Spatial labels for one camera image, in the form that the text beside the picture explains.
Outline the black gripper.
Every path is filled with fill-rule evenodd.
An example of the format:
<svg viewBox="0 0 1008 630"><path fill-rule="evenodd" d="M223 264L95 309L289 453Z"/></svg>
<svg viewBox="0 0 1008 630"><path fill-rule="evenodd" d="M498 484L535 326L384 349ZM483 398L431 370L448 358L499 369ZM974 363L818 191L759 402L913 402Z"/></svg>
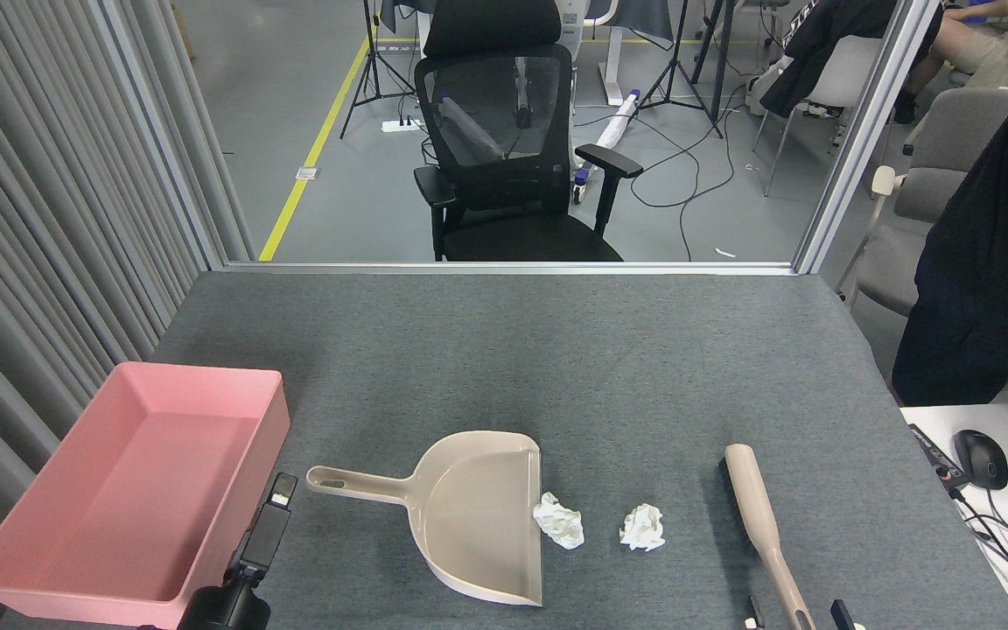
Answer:
<svg viewBox="0 0 1008 630"><path fill-rule="evenodd" d="M298 478L279 472L267 499L237 547L237 569L225 574L220 586L198 589L181 615L177 629L265 629L271 606L255 595L267 577L277 546L291 518L291 499Z"/></svg>

